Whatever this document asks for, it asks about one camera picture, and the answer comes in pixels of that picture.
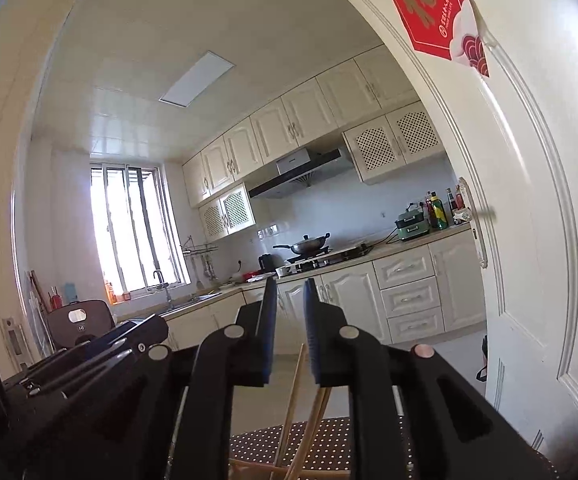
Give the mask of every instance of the faucet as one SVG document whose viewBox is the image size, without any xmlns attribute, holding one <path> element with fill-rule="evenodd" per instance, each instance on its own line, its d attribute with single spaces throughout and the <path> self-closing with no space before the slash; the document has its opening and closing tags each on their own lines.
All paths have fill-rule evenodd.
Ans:
<svg viewBox="0 0 578 480">
<path fill-rule="evenodd" d="M 154 278 L 158 278 L 158 288 L 160 290 L 164 289 L 165 294 L 167 295 L 167 304 L 169 304 L 169 308 L 173 308 L 173 304 L 171 302 L 171 294 L 169 293 L 169 283 L 165 282 L 165 279 L 162 277 L 162 270 L 156 269 L 153 272 Z"/>
</svg>

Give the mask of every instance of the green appliance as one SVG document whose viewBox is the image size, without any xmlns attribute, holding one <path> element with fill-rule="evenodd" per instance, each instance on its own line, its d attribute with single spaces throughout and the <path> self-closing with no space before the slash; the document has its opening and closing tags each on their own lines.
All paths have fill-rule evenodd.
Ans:
<svg viewBox="0 0 578 480">
<path fill-rule="evenodd" d="M 426 235 L 429 232 L 429 222 L 425 219 L 424 212 L 417 207 L 411 209 L 412 206 L 415 204 L 409 204 L 407 210 L 396 220 L 400 240 L 411 240 L 411 238 Z"/>
</svg>

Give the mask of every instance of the ceiling light panel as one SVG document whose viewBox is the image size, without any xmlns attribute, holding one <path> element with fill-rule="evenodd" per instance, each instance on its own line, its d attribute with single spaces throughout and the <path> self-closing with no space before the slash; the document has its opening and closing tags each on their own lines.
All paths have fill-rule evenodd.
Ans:
<svg viewBox="0 0 578 480">
<path fill-rule="evenodd" d="M 233 67 L 226 59 L 207 52 L 160 98 L 163 103 L 187 107 L 211 83 Z"/>
</svg>

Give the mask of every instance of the red paper sign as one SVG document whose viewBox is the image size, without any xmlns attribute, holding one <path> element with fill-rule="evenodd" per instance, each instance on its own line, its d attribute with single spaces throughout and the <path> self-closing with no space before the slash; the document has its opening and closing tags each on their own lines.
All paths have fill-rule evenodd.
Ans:
<svg viewBox="0 0 578 480">
<path fill-rule="evenodd" d="M 469 0 L 393 0 L 416 50 L 476 68 L 488 76 Z"/>
</svg>

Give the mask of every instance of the range hood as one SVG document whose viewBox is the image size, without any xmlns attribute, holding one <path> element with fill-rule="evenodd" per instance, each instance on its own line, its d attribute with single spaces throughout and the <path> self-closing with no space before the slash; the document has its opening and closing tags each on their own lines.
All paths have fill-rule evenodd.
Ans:
<svg viewBox="0 0 578 480">
<path fill-rule="evenodd" d="M 275 165 L 279 175 L 253 188 L 251 198 L 283 198 L 354 167 L 344 146 L 322 155 L 303 148 Z"/>
</svg>

